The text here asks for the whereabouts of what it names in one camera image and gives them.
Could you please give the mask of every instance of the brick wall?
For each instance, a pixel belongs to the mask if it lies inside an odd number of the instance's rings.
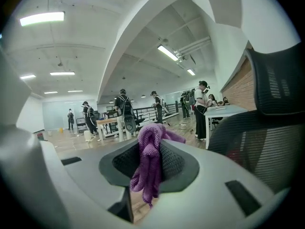
[[[253,95],[253,75],[248,59],[222,90],[222,94],[223,97],[227,97],[230,104],[238,105],[247,110],[256,109]]]

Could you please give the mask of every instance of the black cap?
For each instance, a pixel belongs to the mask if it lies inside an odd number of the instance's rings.
[[[206,83],[206,81],[199,81],[199,85],[203,85],[203,86],[207,87],[208,83]]]

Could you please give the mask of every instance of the fluorescent light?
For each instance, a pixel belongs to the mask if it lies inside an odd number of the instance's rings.
[[[82,90],[72,90],[72,91],[68,91],[69,93],[79,93],[82,92]]]
[[[75,75],[74,72],[50,72],[50,75]]]
[[[35,78],[35,77],[36,77],[35,75],[30,74],[30,75],[22,76],[22,77],[20,77],[20,79],[24,80],[24,79],[30,79],[30,78]]]
[[[191,75],[195,75],[195,73],[191,69],[187,70],[187,72],[190,73]]]
[[[162,45],[160,45],[159,47],[158,47],[158,49],[161,51],[161,52],[163,52],[163,53],[165,53],[167,56],[169,56],[172,60],[174,60],[174,61],[177,61],[178,60],[178,58],[175,56],[175,55],[173,55],[170,51],[168,51],[166,48],[164,48]]]
[[[56,94],[58,92],[45,92],[44,94]]]
[[[40,22],[63,21],[64,19],[64,12],[40,13],[20,19],[20,24],[21,26],[26,26]]]

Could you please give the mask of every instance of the office chair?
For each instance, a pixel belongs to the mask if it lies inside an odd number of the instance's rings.
[[[257,110],[223,120],[209,150],[230,157],[277,193],[290,186],[305,144],[302,45],[244,54],[252,66]]]

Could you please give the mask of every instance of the purple towel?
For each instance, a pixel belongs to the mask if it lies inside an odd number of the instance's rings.
[[[134,192],[143,190],[143,201],[148,203],[150,208],[152,208],[153,197],[158,197],[161,182],[159,153],[161,139],[186,142],[184,137],[166,130],[162,124],[149,124],[139,131],[140,165],[130,181],[130,188]]]

